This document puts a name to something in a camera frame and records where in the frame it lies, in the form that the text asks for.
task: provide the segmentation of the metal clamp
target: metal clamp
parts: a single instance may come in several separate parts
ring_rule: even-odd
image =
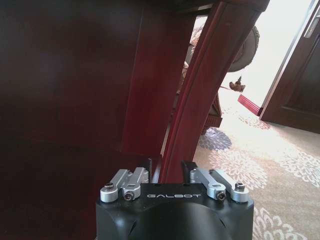
[[[243,183],[233,180],[230,176],[228,176],[224,171],[220,169],[212,169],[209,172],[212,177],[225,185],[226,190],[230,193],[230,197],[232,200],[238,203],[248,202],[249,190]]]
[[[143,167],[137,167],[134,172],[120,169],[110,182],[100,189],[100,200],[111,203],[118,199],[119,189],[125,200],[132,201],[141,194],[141,183],[149,182],[149,172]]]
[[[190,171],[190,183],[202,183],[207,195],[215,200],[224,201],[226,199],[226,187],[217,182],[210,174],[208,170],[202,168],[194,168]]]

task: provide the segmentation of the door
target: door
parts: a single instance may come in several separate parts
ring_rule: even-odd
[[[320,133],[320,1],[278,71],[261,120]]]

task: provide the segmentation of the hex bolt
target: hex bolt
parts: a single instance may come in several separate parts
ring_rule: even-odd
[[[125,195],[124,195],[124,200],[126,201],[132,201],[134,199],[135,195],[132,191],[128,191]]]
[[[238,191],[238,192],[243,192],[245,190],[246,186],[242,183],[242,182],[237,182],[234,185],[234,190]]]
[[[226,194],[223,191],[221,191],[216,195],[216,199],[222,202],[226,199]]]
[[[192,169],[192,170],[190,171],[190,173],[195,173],[196,171],[197,171],[197,169],[194,168],[194,169]]]
[[[108,182],[104,185],[104,187],[107,189],[107,191],[111,191],[112,189],[114,189],[114,184],[112,182]]]

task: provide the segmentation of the white wall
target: white wall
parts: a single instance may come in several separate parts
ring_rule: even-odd
[[[228,73],[222,85],[236,81],[246,85],[242,93],[262,106],[275,75],[296,35],[312,0],[271,0],[256,22],[259,46],[252,63],[245,69]]]

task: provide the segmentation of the floral carpet pattern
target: floral carpet pattern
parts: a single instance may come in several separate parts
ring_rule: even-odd
[[[219,90],[222,123],[194,161],[243,182],[254,200],[253,240],[320,240],[320,134],[263,122]]]

